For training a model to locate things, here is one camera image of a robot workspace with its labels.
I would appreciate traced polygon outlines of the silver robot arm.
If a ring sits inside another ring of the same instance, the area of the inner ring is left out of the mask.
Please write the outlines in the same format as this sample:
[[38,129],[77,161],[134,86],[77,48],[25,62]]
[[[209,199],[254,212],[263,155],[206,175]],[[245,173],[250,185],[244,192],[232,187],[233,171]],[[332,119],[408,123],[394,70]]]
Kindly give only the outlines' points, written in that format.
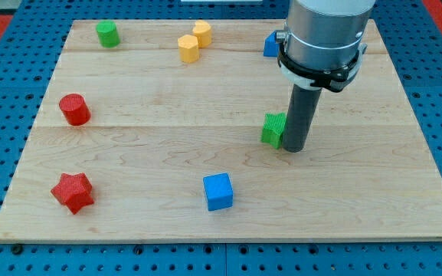
[[340,92],[362,65],[363,34],[375,0],[292,0],[282,30],[277,63],[305,90]]

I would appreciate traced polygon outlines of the blue block behind arm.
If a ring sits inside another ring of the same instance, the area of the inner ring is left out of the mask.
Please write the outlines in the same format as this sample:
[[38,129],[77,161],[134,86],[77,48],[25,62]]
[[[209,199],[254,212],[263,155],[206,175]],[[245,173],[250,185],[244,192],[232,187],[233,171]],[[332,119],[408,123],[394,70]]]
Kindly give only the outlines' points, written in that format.
[[279,52],[279,46],[276,42],[276,31],[273,31],[264,40],[263,56],[269,58],[275,58]]

